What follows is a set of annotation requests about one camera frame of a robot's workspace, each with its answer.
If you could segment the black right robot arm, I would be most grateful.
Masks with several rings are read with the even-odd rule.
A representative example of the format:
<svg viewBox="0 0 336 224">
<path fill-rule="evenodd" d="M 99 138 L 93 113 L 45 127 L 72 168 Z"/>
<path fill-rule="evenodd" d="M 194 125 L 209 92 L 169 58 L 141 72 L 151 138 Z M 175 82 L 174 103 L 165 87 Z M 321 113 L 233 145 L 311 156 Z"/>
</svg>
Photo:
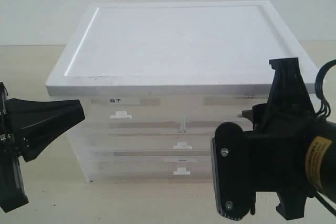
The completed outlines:
<svg viewBox="0 0 336 224">
<path fill-rule="evenodd" d="M 266 103 L 242 112 L 253 129 L 249 142 L 254 191 L 278 195 L 277 212 L 286 220 L 304 216 L 306 200 L 317 199 L 330 213 L 335 209 L 335 124 L 328 121 L 330 103 L 323 81 L 335 61 L 325 63 L 313 88 L 320 106 L 312 105 L 297 58 L 269 61 L 275 75 Z"/>
</svg>

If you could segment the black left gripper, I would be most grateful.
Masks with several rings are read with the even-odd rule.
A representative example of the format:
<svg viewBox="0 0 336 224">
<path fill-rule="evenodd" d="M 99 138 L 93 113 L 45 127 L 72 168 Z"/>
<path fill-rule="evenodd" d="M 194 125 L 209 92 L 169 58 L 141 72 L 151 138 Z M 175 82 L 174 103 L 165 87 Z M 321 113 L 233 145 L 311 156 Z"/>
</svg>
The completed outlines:
<svg viewBox="0 0 336 224">
<path fill-rule="evenodd" d="M 85 119 L 79 100 L 6 101 L 7 96 L 1 82 L 1 209 L 5 213 L 28 203 L 17 150 L 26 162 L 35 160 L 56 138 Z"/>
</svg>

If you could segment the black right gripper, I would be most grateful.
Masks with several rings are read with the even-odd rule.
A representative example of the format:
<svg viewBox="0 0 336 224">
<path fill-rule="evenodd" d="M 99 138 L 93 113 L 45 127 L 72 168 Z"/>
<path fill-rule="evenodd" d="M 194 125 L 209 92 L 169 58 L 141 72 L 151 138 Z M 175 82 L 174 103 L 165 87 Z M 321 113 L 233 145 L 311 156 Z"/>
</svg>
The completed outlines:
<svg viewBox="0 0 336 224">
<path fill-rule="evenodd" d="M 275 71 L 267 104 L 242 111 L 253 130 L 246 132 L 249 143 L 251 194 L 249 204 L 237 219 L 256 212 L 257 192 L 274 192 L 276 211 L 286 220 L 304 217 L 306 200 L 312 196 L 304 175 L 304 140 L 314 116 L 314 107 L 301 76 L 298 58 L 269 60 Z"/>
</svg>

